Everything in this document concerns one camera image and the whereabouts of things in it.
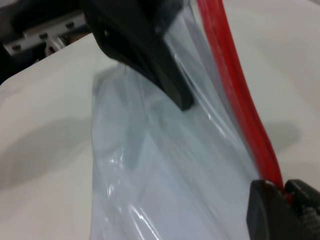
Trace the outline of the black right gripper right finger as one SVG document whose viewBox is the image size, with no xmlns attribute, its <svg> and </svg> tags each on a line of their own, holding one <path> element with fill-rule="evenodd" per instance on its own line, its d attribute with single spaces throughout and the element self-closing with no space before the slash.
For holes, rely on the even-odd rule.
<svg viewBox="0 0 320 240">
<path fill-rule="evenodd" d="M 285 191 L 292 197 L 292 208 L 297 214 L 307 240 L 320 239 L 320 192 L 300 179 L 290 179 Z"/>
</svg>

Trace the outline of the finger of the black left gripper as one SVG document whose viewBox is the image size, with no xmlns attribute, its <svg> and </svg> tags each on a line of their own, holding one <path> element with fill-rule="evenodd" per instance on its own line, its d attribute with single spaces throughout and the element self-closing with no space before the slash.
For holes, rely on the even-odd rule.
<svg viewBox="0 0 320 240">
<path fill-rule="evenodd" d="M 84 0 L 82 11 L 105 55 L 142 74 L 186 111 L 192 107 L 194 98 L 165 43 L 165 35 L 160 36 L 160 5 L 163 2 Z"/>
<path fill-rule="evenodd" d="M 189 0 L 165 0 L 159 7 L 159 35 L 163 37 Z"/>
</svg>

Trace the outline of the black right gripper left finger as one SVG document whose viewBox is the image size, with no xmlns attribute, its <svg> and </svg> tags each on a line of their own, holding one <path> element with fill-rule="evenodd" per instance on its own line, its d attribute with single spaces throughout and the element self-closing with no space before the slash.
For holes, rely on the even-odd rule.
<svg viewBox="0 0 320 240">
<path fill-rule="evenodd" d="M 250 184 L 246 223 L 251 240 L 291 240 L 293 218 L 283 194 L 264 180 Z"/>
</svg>

